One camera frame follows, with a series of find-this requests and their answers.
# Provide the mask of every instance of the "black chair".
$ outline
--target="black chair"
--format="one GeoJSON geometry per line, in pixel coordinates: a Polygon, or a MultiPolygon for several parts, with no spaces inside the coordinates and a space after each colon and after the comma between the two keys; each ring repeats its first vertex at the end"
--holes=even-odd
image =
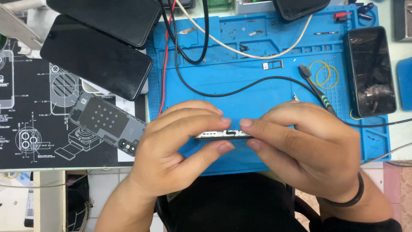
{"type": "MultiPolygon", "coordinates": [[[[301,213],[311,222],[311,232],[321,231],[322,222],[321,217],[318,215],[318,213],[310,205],[308,205],[308,203],[306,203],[300,197],[295,195],[295,189],[293,187],[286,185],[286,190],[292,196],[292,201],[294,205],[294,211],[292,212],[293,217],[295,216],[294,212],[301,213]]],[[[172,216],[169,209],[169,202],[167,201],[166,195],[157,197],[154,212],[159,215],[167,231],[174,232],[175,223],[172,220],[172,216]]]]}

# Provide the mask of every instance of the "bracelet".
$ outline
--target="bracelet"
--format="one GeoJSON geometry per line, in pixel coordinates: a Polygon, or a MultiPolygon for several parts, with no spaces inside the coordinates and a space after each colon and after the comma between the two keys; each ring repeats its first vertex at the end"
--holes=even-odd
{"type": "Polygon", "coordinates": [[[329,205],[334,206],[334,207],[350,207],[350,206],[354,206],[356,203],[358,203],[358,202],[361,200],[362,195],[363,195],[363,190],[364,190],[364,188],[365,188],[365,186],[364,186],[364,184],[363,184],[363,178],[362,178],[362,175],[361,175],[360,172],[358,173],[358,180],[359,180],[359,190],[358,190],[358,193],[356,194],[356,196],[355,196],[352,200],[350,200],[350,201],[348,201],[348,202],[346,202],[346,203],[337,203],[337,202],[333,202],[333,201],[330,201],[330,200],[325,199],[325,198],[322,198],[322,199],[323,199],[326,203],[328,203],[329,205]]]}

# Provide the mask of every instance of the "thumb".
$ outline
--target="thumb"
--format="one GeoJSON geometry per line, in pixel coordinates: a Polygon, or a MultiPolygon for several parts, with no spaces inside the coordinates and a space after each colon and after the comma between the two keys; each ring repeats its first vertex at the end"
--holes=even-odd
{"type": "Polygon", "coordinates": [[[286,183],[292,184],[300,179],[301,172],[297,161],[285,152],[255,138],[249,139],[246,145],[286,183]]]}
{"type": "Polygon", "coordinates": [[[210,142],[180,163],[176,171],[193,181],[219,157],[233,149],[235,147],[227,140],[210,142]]]}

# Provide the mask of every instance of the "hand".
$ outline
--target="hand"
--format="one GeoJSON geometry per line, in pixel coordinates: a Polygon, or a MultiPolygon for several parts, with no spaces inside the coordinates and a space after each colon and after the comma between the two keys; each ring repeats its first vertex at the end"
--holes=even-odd
{"type": "Polygon", "coordinates": [[[188,158],[178,153],[191,136],[223,131],[230,119],[203,101],[174,105],[149,123],[136,149],[130,181],[141,194],[155,197],[187,188],[221,155],[234,149],[227,140],[210,142],[188,158]]]}
{"type": "Polygon", "coordinates": [[[240,125],[255,137],[246,144],[287,184],[340,203],[355,197],[359,133],[325,109],[290,101],[240,125]]]}

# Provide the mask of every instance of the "blue silicone repair mat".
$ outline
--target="blue silicone repair mat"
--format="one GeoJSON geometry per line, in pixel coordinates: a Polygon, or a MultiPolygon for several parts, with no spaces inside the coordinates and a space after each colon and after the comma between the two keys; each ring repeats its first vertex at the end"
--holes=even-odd
{"type": "MultiPolygon", "coordinates": [[[[354,124],[378,124],[386,123],[387,116],[353,120],[349,117],[350,105],[348,84],[346,79],[346,67],[343,50],[343,36],[353,28],[378,26],[379,20],[377,8],[374,7],[369,13],[373,16],[372,21],[358,19],[356,7],[353,5],[327,7],[313,15],[313,18],[300,43],[293,50],[281,56],[279,59],[258,60],[252,58],[242,59],[241,55],[229,51],[212,40],[206,54],[206,62],[192,65],[186,62],[178,54],[178,65],[182,77],[194,89],[209,93],[222,94],[240,89],[252,82],[268,76],[287,76],[306,83],[298,72],[298,66],[305,64],[309,66],[312,62],[321,60],[334,66],[339,74],[338,84],[330,90],[322,90],[333,105],[337,115],[354,124]],[[346,23],[336,23],[333,15],[338,12],[352,12],[348,17],[351,20],[346,23]],[[336,32],[336,34],[315,35],[322,32],[336,32]],[[282,60],[283,68],[263,70],[265,62],[282,60]]],[[[247,53],[256,56],[271,56],[288,49],[299,37],[307,17],[298,21],[283,24],[275,12],[249,14],[231,17],[210,17],[210,34],[228,46],[240,50],[240,45],[247,46],[247,53]],[[262,31],[249,36],[255,31],[262,31]]],[[[204,27],[204,18],[196,19],[196,22],[204,27]]],[[[189,20],[178,20],[177,31],[193,27],[189,20]]],[[[149,110],[150,119],[153,120],[159,113],[159,93],[161,78],[161,62],[165,46],[164,23],[159,23],[154,32],[154,42],[147,48],[147,54],[155,62],[149,76],[149,110]]],[[[189,34],[178,34],[179,45],[191,59],[198,59],[202,52],[204,34],[199,30],[189,34]]],[[[296,83],[287,80],[266,80],[245,91],[227,97],[205,97],[196,94],[186,88],[176,74],[174,64],[174,45],[169,40],[169,56],[166,69],[166,100],[164,110],[179,102],[199,99],[213,103],[223,110],[225,117],[232,118],[230,129],[240,129],[241,118],[258,118],[272,107],[293,99],[293,93],[304,102],[320,104],[310,92],[296,83]]],[[[315,63],[311,70],[315,75],[323,66],[315,63]]],[[[323,82],[327,76],[326,68],[319,72],[319,80],[323,82]]],[[[331,69],[330,79],[323,85],[331,87],[337,80],[337,74],[331,69]]],[[[361,134],[362,160],[372,159],[383,155],[390,149],[388,127],[359,129],[361,134]]],[[[260,161],[256,154],[245,146],[245,140],[232,141],[236,149],[212,164],[204,175],[216,175],[223,173],[241,173],[251,171],[268,170],[267,166],[260,161]]],[[[198,151],[207,142],[197,142],[191,139],[180,152],[189,156],[198,151]]]]}

